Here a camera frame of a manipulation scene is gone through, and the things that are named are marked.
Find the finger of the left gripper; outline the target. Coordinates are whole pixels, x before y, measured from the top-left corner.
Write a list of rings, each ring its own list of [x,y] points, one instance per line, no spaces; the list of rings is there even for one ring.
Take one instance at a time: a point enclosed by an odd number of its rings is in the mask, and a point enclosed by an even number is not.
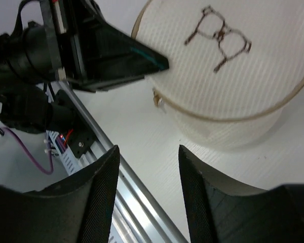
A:
[[[167,57],[108,24],[94,1],[71,1],[75,90],[108,91],[169,69]]]

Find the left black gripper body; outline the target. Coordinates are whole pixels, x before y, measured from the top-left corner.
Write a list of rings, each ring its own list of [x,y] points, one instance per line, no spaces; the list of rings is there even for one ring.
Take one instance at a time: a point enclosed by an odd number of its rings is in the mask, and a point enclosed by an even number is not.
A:
[[[56,78],[84,81],[80,23],[86,17],[86,1],[40,1],[40,8]]]

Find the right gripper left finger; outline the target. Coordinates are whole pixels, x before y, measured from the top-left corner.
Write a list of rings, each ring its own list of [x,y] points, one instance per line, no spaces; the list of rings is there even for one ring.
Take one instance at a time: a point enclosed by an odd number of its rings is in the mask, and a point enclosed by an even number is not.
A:
[[[114,146],[42,191],[0,186],[0,242],[108,242],[119,166]]]

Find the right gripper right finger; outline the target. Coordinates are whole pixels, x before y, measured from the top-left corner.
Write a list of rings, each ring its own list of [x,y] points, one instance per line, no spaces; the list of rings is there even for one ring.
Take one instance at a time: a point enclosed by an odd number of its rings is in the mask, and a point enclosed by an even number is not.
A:
[[[191,242],[304,242],[304,184],[263,190],[183,145],[178,162]]]

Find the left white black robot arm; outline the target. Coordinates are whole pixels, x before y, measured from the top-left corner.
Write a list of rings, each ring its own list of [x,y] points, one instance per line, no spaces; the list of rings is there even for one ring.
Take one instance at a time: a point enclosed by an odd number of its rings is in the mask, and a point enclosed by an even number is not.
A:
[[[0,35],[0,122],[39,134],[74,128],[75,113],[49,102],[39,84],[65,81],[78,91],[119,88],[169,69],[168,59],[109,25],[95,1],[39,1],[43,23]]]

